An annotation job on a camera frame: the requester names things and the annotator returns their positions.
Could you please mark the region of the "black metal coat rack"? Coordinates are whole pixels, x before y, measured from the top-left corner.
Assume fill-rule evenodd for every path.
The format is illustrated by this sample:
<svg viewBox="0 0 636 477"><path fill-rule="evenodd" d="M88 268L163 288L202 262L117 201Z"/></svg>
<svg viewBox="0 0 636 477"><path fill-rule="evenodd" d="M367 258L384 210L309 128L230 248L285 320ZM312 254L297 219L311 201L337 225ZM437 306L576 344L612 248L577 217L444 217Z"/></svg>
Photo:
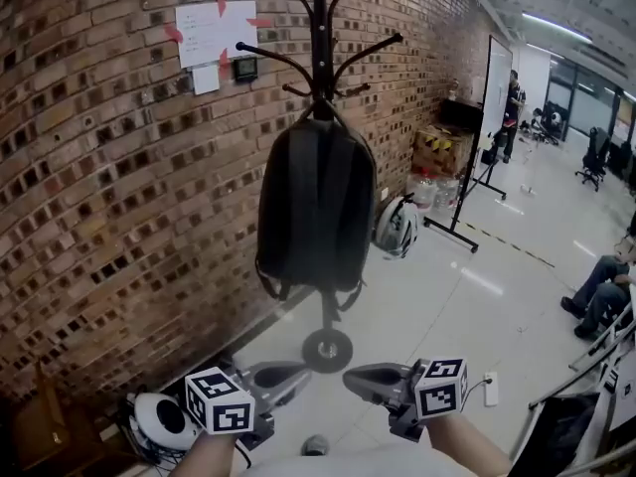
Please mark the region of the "black metal coat rack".
<svg viewBox="0 0 636 477"><path fill-rule="evenodd" d="M281 132L294 125L297 121L306 118L321 121L338 120L355 130L339 113L334 104L334 99L336 97L347 98L358 95L368 90L369 85L363 83L358 87L339 91L337 83L341 75L353 63L369 57L383 48L402 42L403 37L401 34L395 33L389 38L359 51L353 57L347 59L340 67L336 67L333 63L333 50L336 45L336 39L333 35L333 18L340 0L298 1L305 7L309 20L312 65L310 71L306 71L298 63L284 55L249 46L243 42L239 42L237 48L240 51L254 53L288 64L301 73L307 81L309 89L302 96L308 100L308 106L294 123ZM339 316L333 317L326 309L321 293L317 292L321 296L323 325L304 340L302 358L312 371L321 374L334 374L344 370L353 358L353 343L351 339L334 326L335 323L340 321L342 313L347 310L340 313Z"/></svg>

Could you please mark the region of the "person's white shirt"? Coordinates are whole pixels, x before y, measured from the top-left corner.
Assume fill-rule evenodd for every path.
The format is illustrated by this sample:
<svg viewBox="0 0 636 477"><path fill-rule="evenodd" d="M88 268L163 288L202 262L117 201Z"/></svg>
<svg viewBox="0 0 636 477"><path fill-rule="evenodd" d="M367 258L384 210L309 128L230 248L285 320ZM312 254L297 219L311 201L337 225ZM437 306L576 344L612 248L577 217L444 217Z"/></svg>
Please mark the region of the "person's white shirt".
<svg viewBox="0 0 636 477"><path fill-rule="evenodd" d="M389 445L326 456L258 463L239 477L478 477L426 445Z"/></svg>

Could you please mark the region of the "person's grey shoe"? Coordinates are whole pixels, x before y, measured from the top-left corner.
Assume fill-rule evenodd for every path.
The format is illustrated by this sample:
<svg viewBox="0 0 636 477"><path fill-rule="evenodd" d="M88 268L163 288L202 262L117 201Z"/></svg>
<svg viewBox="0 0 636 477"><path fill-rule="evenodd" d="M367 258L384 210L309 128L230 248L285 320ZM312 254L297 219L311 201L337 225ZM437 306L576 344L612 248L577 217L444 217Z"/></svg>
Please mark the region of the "person's grey shoe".
<svg viewBox="0 0 636 477"><path fill-rule="evenodd" d="M321 434L309 436L302 444L300 455L309 456L326 456L330 452L330 444L328 439Z"/></svg>

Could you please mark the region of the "white round device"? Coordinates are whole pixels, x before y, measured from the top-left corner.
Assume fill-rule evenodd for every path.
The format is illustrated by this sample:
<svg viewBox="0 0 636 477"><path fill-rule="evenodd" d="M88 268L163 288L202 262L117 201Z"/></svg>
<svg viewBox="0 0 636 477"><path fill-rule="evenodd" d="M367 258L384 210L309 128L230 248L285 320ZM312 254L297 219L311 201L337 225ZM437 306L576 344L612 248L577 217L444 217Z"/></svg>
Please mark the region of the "white round device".
<svg viewBox="0 0 636 477"><path fill-rule="evenodd" d="M134 401L134 417L140 431L166 449L188 451L200 434L200 428L167 395L139 394Z"/></svg>

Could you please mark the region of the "cardboard box with striped labels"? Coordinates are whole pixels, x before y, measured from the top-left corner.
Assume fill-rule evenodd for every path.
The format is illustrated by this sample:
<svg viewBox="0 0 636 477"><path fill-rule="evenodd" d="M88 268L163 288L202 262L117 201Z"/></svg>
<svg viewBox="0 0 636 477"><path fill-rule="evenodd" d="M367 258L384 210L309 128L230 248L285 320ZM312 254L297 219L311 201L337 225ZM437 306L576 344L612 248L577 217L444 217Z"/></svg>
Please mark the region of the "cardboard box with striped labels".
<svg viewBox="0 0 636 477"><path fill-rule="evenodd" d="M429 124L415 132L412 166L438 176L462 173L471 154L474 134L454 126Z"/></svg>

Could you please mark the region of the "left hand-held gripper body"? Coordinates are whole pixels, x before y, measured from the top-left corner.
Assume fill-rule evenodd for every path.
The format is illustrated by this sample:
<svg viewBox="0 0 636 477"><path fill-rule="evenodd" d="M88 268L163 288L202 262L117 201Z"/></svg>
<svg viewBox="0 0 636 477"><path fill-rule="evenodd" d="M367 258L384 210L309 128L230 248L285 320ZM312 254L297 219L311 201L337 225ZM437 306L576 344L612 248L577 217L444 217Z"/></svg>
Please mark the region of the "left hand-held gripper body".
<svg viewBox="0 0 636 477"><path fill-rule="evenodd" d="M258 376L275 369L271 362L240 369L232 359L187 375L185 406L210 435L230 434L254 450L274 434L267 402L270 384Z"/></svg>

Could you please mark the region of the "white bicycle helmet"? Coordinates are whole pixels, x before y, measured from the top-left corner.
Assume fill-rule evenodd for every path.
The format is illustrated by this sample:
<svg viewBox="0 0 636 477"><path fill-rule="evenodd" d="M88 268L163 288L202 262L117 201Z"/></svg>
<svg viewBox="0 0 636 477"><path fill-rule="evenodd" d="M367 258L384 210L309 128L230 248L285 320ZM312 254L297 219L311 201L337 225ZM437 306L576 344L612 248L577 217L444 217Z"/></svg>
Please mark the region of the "white bicycle helmet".
<svg viewBox="0 0 636 477"><path fill-rule="evenodd" d="M417 240L418 229L418 209L413 193L395 197L378 219L375 244L393 258L404 258Z"/></svg>

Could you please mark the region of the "black box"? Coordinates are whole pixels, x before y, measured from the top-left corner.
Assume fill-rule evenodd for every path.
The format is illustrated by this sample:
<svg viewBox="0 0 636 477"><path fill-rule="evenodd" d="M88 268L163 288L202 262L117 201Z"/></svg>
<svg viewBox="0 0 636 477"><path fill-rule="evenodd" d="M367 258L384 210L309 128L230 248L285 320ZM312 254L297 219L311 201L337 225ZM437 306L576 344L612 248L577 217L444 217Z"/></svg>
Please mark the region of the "black box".
<svg viewBox="0 0 636 477"><path fill-rule="evenodd" d="M446 98L440 105L438 120L445 125L475 133L481 130L483 108L473 101Z"/></svg>

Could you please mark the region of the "black backpack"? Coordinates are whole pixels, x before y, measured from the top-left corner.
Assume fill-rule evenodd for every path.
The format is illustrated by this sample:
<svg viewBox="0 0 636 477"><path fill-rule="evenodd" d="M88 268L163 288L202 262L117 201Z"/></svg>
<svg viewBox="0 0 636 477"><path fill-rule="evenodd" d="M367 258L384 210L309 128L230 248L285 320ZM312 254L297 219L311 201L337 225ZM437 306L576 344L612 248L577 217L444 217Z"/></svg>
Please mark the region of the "black backpack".
<svg viewBox="0 0 636 477"><path fill-rule="evenodd" d="M355 130L306 118L280 133L259 197L255 269L284 300L294 286L322 295L333 317L363 286L375 220L376 162Z"/></svg>

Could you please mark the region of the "long ceiling light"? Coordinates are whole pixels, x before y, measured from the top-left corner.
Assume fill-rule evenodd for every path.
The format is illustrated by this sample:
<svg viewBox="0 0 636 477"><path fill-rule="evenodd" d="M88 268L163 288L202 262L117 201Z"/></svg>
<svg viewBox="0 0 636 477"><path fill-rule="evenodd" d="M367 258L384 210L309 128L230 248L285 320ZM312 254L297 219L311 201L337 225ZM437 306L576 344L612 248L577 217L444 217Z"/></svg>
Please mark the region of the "long ceiling light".
<svg viewBox="0 0 636 477"><path fill-rule="evenodd" d="M522 13L522 17L528 22L532 22L532 23L535 23L535 24L538 24L538 25L546 26L546 27L551 28L552 30L555 30L555 31L557 31L557 32L559 32L561 34L565 34L565 35L567 35L569 37L575 38L576 40L581 41L581 42L583 42L585 44L589 45L589 44L592 43L592 40L588 36L576 31L575 29L573 29L571 27L563 26L563 25L560 25L560 24L555 23L553 21L550 21L548 19L541 18L539 16L535 16L535 15L532 15L532 14L528 14L526 12Z"/></svg>

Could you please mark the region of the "clear water bottle red cap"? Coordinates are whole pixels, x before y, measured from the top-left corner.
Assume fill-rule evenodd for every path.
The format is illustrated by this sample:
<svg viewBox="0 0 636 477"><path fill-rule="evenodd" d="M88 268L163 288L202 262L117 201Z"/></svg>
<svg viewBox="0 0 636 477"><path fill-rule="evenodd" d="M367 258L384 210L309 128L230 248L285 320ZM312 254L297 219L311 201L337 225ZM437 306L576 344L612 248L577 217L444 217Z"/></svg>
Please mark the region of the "clear water bottle red cap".
<svg viewBox="0 0 636 477"><path fill-rule="evenodd" d="M437 175L428 169L413 166L406 180L406 193L422 213L428 213L437 194Z"/></svg>

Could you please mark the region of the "brown wooden furniture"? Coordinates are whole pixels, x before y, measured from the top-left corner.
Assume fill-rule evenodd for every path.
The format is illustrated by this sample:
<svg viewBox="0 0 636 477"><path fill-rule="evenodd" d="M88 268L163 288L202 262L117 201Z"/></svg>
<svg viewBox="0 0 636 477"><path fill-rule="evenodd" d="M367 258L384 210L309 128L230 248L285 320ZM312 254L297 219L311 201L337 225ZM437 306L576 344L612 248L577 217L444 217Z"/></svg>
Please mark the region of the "brown wooden furniture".
<svg viewBox="0 0 636 477"><path fill-rule="evenodd" d="M115 477L141 463L122 435L102 439L89 409L64 399L36 365L36 395L9 422L20 477Z"/></svg>

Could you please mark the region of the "black bag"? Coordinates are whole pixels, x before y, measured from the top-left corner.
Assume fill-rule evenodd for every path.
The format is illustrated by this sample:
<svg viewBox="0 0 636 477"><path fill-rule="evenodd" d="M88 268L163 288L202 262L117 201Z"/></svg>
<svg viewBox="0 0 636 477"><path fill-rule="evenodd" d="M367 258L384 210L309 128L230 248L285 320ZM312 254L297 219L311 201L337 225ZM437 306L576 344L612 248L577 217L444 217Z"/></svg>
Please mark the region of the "black bag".
<svg viewBox="0 0 636 477"><path fill-rule="evenodd" d="M574 460L599 393L549 397L508 477L557 477Z"/></svg>

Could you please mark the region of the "black wall display device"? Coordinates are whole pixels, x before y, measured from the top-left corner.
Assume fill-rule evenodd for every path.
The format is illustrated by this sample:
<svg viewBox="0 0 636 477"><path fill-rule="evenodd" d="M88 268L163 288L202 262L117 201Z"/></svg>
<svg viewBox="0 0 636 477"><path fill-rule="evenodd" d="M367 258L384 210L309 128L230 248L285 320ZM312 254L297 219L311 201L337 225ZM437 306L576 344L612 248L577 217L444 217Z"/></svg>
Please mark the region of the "black wall display device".
<svg viewBox="0 0 636 477"><path fill-rule="evenodd" d="M257 58L254 56L233 59L232 69L236 83L250 83L258 78Z"/></svg>

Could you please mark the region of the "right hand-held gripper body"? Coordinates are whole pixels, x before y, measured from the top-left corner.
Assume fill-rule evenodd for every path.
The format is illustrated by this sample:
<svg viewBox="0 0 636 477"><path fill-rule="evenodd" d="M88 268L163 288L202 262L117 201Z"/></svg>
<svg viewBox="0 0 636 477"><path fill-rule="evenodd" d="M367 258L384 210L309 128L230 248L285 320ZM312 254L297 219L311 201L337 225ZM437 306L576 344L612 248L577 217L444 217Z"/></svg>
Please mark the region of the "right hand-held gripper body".
<svg viewBox="0 0 636 477"><path fill-rule="evenodd" d="M390 410L390 433L409 441L419 441L426 423L459 412L467 396L466 359L420 359L406 374L397 399L398 406Z"/></svg>

